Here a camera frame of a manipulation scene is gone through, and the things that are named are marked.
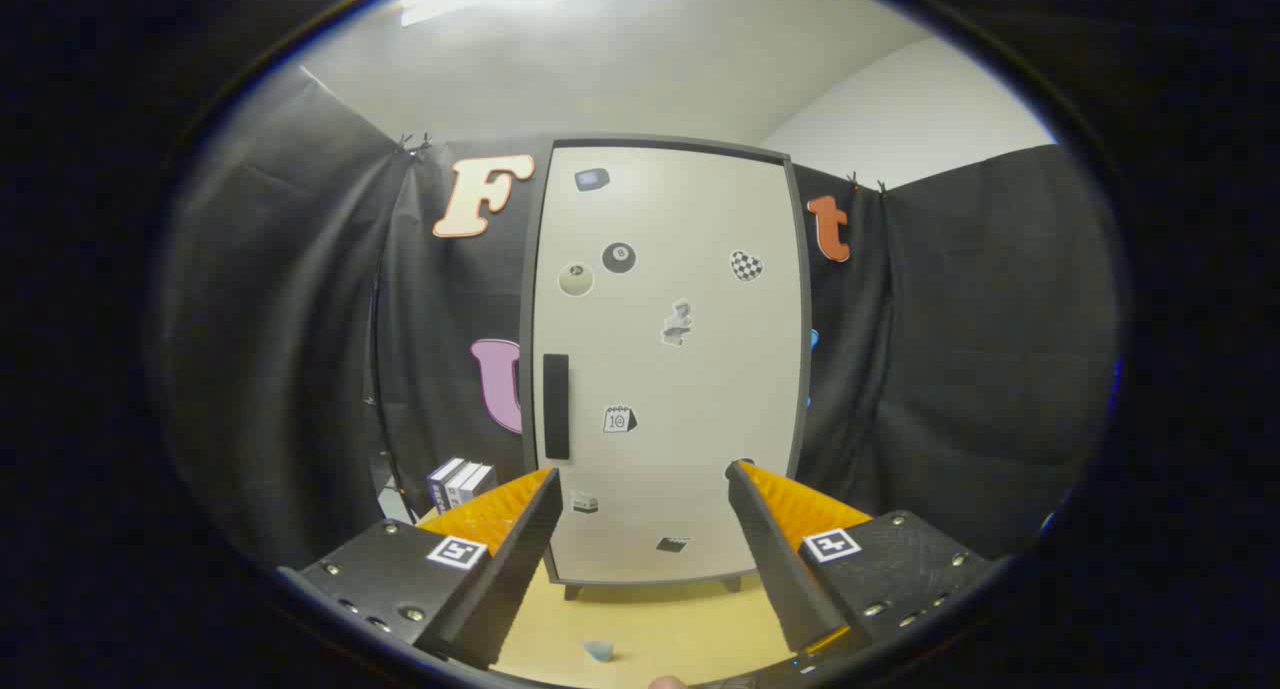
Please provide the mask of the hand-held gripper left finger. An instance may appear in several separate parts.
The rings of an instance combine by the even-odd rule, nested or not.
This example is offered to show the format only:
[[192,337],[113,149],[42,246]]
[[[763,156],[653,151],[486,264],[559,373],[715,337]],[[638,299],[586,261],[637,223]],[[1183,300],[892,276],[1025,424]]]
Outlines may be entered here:
[[356,631],[486,670],[563,514],[559,474],[539,469],[419,525],[384,519],[278,574]]

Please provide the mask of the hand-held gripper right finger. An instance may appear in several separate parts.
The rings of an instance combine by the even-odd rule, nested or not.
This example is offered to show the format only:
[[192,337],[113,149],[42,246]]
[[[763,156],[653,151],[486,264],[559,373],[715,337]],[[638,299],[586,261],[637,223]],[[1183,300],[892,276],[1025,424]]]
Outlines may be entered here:
[[872,516],[740,460],[728,499],[800,656],[892,642],[972,594],[991,561],[909,511]]

